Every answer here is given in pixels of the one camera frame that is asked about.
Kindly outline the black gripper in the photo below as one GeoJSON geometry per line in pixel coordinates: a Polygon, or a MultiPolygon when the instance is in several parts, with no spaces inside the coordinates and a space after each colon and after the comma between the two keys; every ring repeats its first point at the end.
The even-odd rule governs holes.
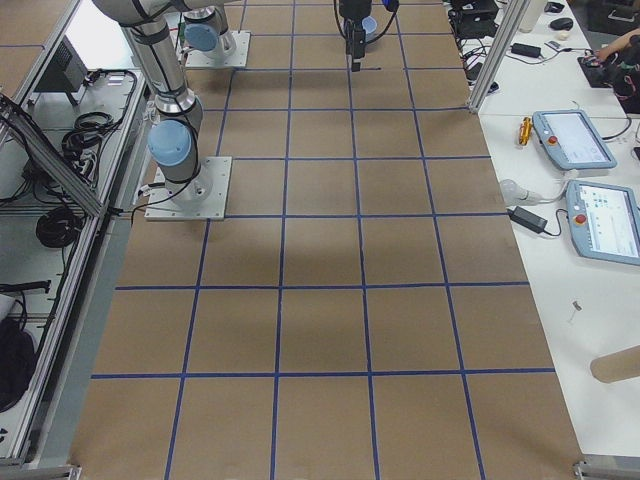
{"type": "Polygon", "coordinates": [[[365,56],[366,31],[361,20],[371,14],[371,9],[371,0],[339,1],[339,15],[346,19],[346,54],[352,72],[360,71],[365,56]]]}

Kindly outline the person hand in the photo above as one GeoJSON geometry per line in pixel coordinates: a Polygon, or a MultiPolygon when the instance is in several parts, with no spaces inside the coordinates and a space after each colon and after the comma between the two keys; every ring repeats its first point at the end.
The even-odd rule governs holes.
{"type": "Polygon", "coordinates": [[[611,49],[610,45],[607,45],[606,47],[603,47],[601,49],[599,49],[596,53],[595,56],[600,60],[600,61],[604,61],[606,60],[611,54],[613,53],[613,50],[611,49]]]}

